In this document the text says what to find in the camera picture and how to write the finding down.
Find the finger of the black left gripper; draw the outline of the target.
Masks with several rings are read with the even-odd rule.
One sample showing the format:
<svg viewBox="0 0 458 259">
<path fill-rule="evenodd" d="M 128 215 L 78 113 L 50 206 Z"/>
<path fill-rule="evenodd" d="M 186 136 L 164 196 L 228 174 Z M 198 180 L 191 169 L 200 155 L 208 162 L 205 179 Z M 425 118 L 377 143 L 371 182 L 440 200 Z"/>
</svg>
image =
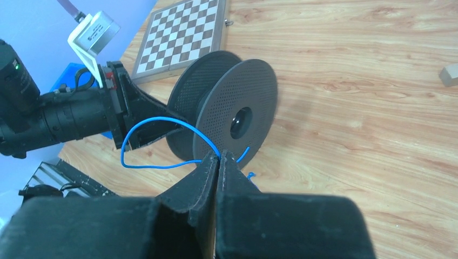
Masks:
<svg viewBox="0 0 458 259">
<path fill-rule="evenodd" d="M 168 108 L 165 104 L 134 104 L 132 108 L 133 122 L 135 124 L 152 117 L 171 117 L 188 122 L 185 117 Z M 181 129 L 175 122 L 152 121 L 139 126 L 129 137 L 131 149 L 138 149 L 154 143 L 163 137 Z"/>
<path fill-rule="evenodd" d="M 127 113 L 133 120 L 144 120 L 150 117 L 184 118 L 139 88 L 123 66 L 118 68 L 118 80 L 123 90 Z"/>
</svg>

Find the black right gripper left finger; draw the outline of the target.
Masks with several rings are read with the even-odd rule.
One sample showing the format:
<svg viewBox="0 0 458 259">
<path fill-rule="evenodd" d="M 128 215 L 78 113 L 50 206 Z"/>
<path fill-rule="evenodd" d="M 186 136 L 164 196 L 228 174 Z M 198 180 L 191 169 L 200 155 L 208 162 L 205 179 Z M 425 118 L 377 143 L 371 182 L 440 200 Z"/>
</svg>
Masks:
<svg viewBox="0 0 458 259">
<path fill-rule="evenodd" d="M 1 258 L 216 258 L 219 159 L 208 153 L 157 197 L 27 201 L 1 233 Z"/>
</svg>

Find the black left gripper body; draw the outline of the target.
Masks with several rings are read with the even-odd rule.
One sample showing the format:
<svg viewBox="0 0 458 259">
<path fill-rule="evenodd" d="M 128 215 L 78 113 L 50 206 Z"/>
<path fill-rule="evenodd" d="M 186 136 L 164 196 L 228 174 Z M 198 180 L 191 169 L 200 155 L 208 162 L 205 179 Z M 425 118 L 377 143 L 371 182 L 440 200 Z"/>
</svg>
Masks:
<svg viewBox="0 0 458 259">
<path fill-rule="evenodd" d="M 129 74 L 120 61 L 100 65 L 99 72 L 102 82 L 97 90 L 97 133 L 110 132 L 115 148 L 121 149 L 129 130 L 134 126 L 132 105 L 129 101 Z"/>
</svg>

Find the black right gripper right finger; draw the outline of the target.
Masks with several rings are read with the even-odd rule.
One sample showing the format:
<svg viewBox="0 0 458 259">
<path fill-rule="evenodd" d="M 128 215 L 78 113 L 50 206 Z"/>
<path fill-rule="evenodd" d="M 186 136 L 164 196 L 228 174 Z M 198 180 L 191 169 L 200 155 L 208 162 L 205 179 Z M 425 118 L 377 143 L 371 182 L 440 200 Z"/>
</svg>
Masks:
<svg viewBox="0 0 458 259">
<path fill-rule="evenodd" d="M 216 191 L 217 258 L 375 258 L 360 209 L 331 195 L 263 193 L 223 151 Z"/>
</svg>

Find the black perforated cable spool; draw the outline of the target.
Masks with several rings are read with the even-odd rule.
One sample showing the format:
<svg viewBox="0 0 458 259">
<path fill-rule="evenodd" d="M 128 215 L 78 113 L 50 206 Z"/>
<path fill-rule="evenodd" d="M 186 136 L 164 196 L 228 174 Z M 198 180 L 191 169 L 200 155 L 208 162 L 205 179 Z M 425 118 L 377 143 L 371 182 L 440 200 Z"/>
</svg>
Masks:
<svg viewBox="0 0 458 259">
<path fill-rule="evenodd" d="M 266 139 L 277 101 L 277 77 L 269 63 L 214 51 L 185 70 L 167 106 L 219 151 L 232 152 L 243 168 Z"/>
</svg>

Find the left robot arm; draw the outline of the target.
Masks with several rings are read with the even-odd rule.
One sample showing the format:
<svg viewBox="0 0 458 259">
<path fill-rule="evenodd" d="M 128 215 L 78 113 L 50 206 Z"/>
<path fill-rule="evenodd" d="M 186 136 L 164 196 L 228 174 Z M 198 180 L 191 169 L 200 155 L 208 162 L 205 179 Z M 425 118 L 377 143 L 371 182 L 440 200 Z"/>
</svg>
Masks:
<svg viewBox="0 0 458 259">
<path fill-rule="evenodd" d="M 102 82 L 41 94 L 11 45 L 1 41 L 1 153 L 24 159 L 27 152 L 110 132 L 116 148 L 126 137 L 131 149 L 149 145 L 181 130 L 151 117 L 181 115 L 148 95 L 130 78 L 121 62 L 99 66 Z"/>
</svg>

